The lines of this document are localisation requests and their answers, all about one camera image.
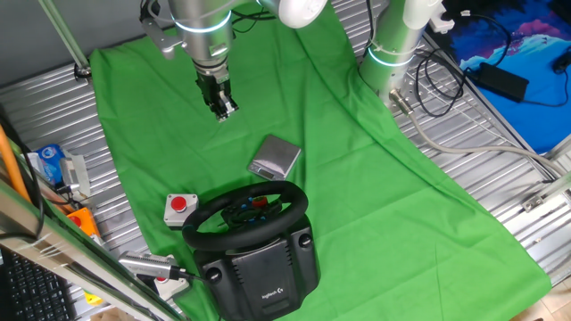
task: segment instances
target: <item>power adapter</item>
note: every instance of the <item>power adapter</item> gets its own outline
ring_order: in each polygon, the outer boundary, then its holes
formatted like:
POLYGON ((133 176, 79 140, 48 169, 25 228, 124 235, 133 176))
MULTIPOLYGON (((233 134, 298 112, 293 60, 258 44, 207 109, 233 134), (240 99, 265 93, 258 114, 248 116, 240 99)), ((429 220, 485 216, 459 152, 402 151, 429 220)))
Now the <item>power adapter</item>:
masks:
POLYGON ((529 80, 486 62, 482 62, 479 72, 470 78, 476 85, 516 103, 525 99, 525 91, 529 85, 529 80))

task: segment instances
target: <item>gray box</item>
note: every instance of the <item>gray box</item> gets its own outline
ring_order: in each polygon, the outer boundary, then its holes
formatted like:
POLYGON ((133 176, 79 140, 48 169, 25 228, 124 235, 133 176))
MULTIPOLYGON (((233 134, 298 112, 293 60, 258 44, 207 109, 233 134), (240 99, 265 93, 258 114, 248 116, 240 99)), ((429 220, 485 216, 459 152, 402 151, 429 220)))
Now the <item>gray box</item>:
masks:
POLYGON ((302 149, 283 139, 268 135, 248 170, 271 181, 286 180, 302 149))

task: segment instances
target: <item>metal floor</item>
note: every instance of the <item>metal floor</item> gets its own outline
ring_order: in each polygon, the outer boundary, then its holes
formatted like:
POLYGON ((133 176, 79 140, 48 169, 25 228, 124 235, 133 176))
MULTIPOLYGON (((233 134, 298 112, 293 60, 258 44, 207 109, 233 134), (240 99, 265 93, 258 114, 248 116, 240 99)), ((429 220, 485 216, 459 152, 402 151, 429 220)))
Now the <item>metal floor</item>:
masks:
MULTIPOLYGON (((357 56, 363 53, 368 37, 368 16, 364 0, 334 0, 332 4, 352 41, 357 56)), ((436 65, 429 69, 434 79, 454 90, 450 78, 436 65)), ((431 111, 443 111, 447 102, 422 90, 431 111)), ((440 144, 454 147, 511 144, 518 139, 513 128, 493 107, 467 92, 452 111, 440 119, 427 117, 416 109, 418 121, 440 144)), ((56 143, 86 158, 91 182, 95 220, 112 254, 148 251, 127 197, 113 165, 95 106, 93 88, 85 80, 76 81, 73 66, 48 72, 19 84, 0 89, 2 103, 22 139, 31 149, 56 143)), ((550 273, 555 284, 568 275, 561 262, 571 256, 571 208, 563 196, 526 213, 521 203, 545 187, 545 177, 528 159, 505 152, 452 155, 426 146, 408 119, 394 113, 404 135, 441 169, 488 209, 527 249, 539 265, 550 273)), ((563 161, 568 157, 560 152, 563 161)), ((569 159, 566 169, 571 168, 569 159)), ((78 319, 88 318, 99 308, 85 303, 83 292, 72 286, 78 319)))

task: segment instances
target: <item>metal cylinder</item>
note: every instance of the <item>metal cylinder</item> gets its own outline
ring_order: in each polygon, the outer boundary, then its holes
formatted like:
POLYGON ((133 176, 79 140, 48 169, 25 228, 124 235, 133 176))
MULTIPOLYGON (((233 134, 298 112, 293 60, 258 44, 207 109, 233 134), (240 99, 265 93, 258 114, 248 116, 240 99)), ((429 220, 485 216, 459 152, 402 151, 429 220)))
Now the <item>metal cylinder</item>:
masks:
POLYGON ((411 29, 403 20, 406 0, 395 0, 377 19, 373 44, 367 50, 359 73, 385 104, 389 93, 400 88, 425 28, 411 29))
POLYGON ((231 0, 169 0, 182 47, 203 66, 218 65, 226 59, 233 34, 230 7, 217 11, 231 0))

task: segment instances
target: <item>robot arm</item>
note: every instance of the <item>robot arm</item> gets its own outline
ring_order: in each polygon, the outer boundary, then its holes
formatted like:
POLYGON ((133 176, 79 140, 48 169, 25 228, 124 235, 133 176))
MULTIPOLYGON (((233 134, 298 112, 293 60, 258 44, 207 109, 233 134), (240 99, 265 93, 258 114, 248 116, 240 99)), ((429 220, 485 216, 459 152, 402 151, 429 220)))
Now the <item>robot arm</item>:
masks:
MULTIPOLYGON (((176 36, 166 36, 155 21, 160 6, 146 0, 141 8, 141 23, 146 34, 161 49, 166 59, 174 58, 174 48, 181 45, 193 60, 196 84, 203 92, 204 102, 218 121, 226 120, 238 110, 232 99, 228 54, 233 32, 231 10, 256 0, 169 0, 176 36)), ((257 0, 286 26, 302 28, 314 21, 327 0, 257 0)))
POLYGON ((442 0, 392 0, 378 16, 372 46, 367 48, 359 73, 383 102, 389 94, 404 87, 404 76, 420 38, 430 23, 434 32, 446 33, 454 21, 443 21, 442 0))

